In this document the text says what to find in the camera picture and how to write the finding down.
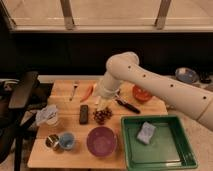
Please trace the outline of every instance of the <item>knife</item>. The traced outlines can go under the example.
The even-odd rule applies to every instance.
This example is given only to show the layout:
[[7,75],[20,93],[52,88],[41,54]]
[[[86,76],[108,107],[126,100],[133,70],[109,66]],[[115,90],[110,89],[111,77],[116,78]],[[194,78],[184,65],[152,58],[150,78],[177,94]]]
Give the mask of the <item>knife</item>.
[[127,103],[127,102],[121,100],[121,99],[117,99],[117,98],[116,98],[115,101],[116,101],[119,105],[124,106],[126,109],[129,109],[130,111],[132,111],[132,112],[134,112],[134,113],[137,113],[137,114],[140,113],[140,110],[137,109],[135,106],[133,106],[133,105],[131,105],[131,104],[129,104],[129,103]]

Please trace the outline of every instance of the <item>pink bowl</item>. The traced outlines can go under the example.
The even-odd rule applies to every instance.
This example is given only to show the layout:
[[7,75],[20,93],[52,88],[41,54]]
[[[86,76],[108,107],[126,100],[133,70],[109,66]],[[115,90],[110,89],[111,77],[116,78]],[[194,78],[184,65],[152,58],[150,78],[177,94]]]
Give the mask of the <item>pink bowl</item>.
[[116,147],[117,137],[110,128],[100,126],[89,132],[87,148],[94,156],[106,157],[115,151]]

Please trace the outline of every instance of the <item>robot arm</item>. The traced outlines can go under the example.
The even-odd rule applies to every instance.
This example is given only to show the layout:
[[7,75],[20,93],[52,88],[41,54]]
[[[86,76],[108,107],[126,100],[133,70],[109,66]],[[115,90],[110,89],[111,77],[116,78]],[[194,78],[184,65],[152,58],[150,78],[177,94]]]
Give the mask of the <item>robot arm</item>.
[[97,91],[102,99],[113,98],[122,81],[128,81],[173,105],[213,131],[213,93],[149,72],[139,65],[138,56],[126,52],[110,57]]

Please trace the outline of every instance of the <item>green tray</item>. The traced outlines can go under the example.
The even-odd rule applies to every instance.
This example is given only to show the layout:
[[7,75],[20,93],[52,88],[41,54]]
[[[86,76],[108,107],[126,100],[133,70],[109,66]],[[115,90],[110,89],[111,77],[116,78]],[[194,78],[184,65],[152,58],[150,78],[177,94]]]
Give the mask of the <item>green tray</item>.
[[[144,122],[156,126],[150,144],[136,137]],[[127,116],[121,119],[129,171],[197,168],[195,155],[177,116]]]

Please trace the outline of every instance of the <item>wall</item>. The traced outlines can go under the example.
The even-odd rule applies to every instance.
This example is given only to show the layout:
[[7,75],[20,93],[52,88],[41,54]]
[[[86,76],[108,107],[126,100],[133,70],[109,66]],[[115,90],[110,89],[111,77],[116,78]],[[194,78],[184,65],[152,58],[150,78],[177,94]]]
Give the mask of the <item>wall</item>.
[[177,67],[213,71],[213,33],[10,34],[0,21],[1,74],[103,74],[115,53],[134,51],[140,65],[160,74]]

